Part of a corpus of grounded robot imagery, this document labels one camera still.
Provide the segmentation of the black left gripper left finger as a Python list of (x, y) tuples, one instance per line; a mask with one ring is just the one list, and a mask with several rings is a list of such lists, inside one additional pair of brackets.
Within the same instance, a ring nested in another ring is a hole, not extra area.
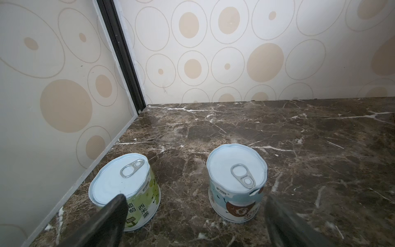
[(59, 246), (118, 247), (124, 233), (127, 214), (126, 197), (118, 194)]

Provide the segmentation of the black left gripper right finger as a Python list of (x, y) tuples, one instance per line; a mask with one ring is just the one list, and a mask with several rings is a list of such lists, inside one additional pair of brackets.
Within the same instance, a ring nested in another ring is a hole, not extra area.
[(335, 246), (274, 195), (269, 195), (266, 200), (264, 217), (270, 241), (274, 247)]

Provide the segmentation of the light blue bear can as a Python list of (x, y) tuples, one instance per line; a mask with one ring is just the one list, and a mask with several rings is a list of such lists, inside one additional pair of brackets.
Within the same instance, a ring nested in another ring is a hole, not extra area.
[(258, 212), (267, 181), (267, 163), (254, 149), (225, 144), (208, 156), (209, 201), (227, 221), (245, 223)]

